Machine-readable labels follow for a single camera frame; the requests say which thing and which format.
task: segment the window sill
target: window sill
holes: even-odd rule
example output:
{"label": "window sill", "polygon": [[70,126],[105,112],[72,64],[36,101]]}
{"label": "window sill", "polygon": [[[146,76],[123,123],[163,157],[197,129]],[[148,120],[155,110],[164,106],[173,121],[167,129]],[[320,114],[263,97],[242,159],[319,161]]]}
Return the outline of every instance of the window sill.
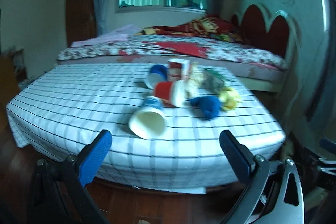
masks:
{"label": "window sill", "polygon": [[135,13],[135,12],[186,12],[186,13],[195,13],[199,15],[205,15],[206,11],[201,9],[193,9],[188,7],[165,7],[160,5],[153,6],[129,6],[129,7],[117,7],[116,13]]}

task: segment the blue cup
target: blue cup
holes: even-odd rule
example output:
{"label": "blue cup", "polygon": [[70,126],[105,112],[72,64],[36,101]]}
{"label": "blue cup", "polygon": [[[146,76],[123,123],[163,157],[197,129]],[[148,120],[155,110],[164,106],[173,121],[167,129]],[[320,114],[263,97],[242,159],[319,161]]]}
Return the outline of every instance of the blue cup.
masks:
{"label": "blue cup", "polygon": [[167,67],[163,65],[154,65],[153,67],[151,67],[147,77],[145,78],[146,86],[152,90],[157,83],[166,82],[167,71]]}
{"label": "blue cup", "polygon": [[142,106],[130,118],[129,128],[143,139],[155,139],[166,131],[166,117],[162,112],[162,101],[154,96],[147,96]]}

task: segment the screw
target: screw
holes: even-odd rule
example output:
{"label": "screw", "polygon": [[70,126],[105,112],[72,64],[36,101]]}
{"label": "screw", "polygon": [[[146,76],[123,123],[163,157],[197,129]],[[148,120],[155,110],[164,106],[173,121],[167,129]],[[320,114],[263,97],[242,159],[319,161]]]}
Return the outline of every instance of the screw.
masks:
{"label": "screw", "polygon": [[38,166],[42,166],[42,165],[44,165],[44,159],[39,159],[39,160],[37,161],[37,165],[38,165]]}
{"label": "screw", "polygon": [[70,162],[74,162],[76,160],[76,156],[75,155],[70,155],[70,156],[68,156],[67,160],[70,161]]}
{"label": "screw", "polygon": [[286,160],[286,163],[290,166],[293,166],[294,165],[294,161],[292,159],[287,159]]}
{"label": "screw", "polygon": [[265,158],[262,155],[256,155],[254,158],[258,162],[263,162],[265,160]]}

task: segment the checkered tablecloth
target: checkered tablecloth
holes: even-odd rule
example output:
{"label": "checkered tablecloth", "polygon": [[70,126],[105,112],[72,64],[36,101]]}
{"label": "checkered tablecloth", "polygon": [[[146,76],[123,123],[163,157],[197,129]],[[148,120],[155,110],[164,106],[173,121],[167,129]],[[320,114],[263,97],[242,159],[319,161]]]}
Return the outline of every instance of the checkered tablecloth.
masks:
{"label": "checkered tablecloth", "polygon": [[[112,146],[97,176],[113,182],[155,189],[182,189],[236,181],[219,145],[229,129],[254,154],[270,158],[285,135],[278,122],[225,68],[212,67],[231,80],[243,103],[205,121],[198,108],[164,108],[168,128],[158,139],[144,140],[128,120],[150,94],[143,79],[152,64],[78,64],[57,66],[35,80],[7,105],[18,147],[32,144],[61,161],[78,154],[102,129]],[[201,88],[199,95],[211,94]]]}

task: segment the door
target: door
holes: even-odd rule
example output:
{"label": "door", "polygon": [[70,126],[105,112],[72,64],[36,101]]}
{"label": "door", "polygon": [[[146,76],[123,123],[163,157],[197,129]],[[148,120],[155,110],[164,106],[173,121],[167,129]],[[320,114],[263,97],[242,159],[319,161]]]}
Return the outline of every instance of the door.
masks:
{"label": "door", "polygon": [[93,0],[66,0],[68,47],[74,41],[96,37]]}

